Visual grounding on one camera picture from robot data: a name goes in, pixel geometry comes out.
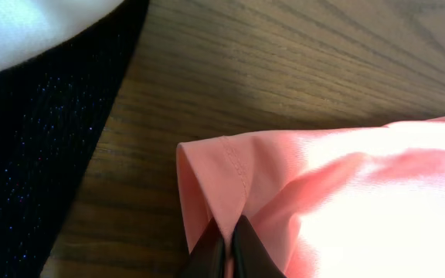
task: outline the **white cloth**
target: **white cloth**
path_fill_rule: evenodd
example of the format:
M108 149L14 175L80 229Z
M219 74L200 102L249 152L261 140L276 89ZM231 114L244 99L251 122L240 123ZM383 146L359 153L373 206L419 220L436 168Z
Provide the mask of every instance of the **white cloth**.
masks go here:
M0 71L73 38L122 1L0 0Z

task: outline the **wooden surface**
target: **wooden surface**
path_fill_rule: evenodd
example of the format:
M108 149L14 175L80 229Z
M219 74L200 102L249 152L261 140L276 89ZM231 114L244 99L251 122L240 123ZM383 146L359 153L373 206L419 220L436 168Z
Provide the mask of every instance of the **wooden surface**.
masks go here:
M44 277L170 277L178 142L445 115L445 1L152 0Z

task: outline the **black cloth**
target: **black cloth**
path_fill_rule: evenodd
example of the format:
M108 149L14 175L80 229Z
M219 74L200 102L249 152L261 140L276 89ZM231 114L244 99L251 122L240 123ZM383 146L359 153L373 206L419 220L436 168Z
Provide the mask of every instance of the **black cloth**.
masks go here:
M0 73L0 277L39 276L147 6L146 0L125 0L70 41Z

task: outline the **wooden table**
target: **wooden table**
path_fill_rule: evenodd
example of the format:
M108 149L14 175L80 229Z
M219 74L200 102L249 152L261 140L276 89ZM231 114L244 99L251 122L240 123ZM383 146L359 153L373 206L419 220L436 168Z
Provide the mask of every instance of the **wooden table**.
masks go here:
M171 277L178 142L445 115L445 1L152 0L43 277Z

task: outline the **overexposed pink fabric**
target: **overexposed pink fabric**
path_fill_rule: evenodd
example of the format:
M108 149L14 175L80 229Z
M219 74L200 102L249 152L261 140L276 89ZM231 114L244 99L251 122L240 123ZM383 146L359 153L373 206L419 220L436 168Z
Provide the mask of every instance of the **overexposed pink fabric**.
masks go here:
M180 144L190 251L246 215L288 277L445 277L445 117Z

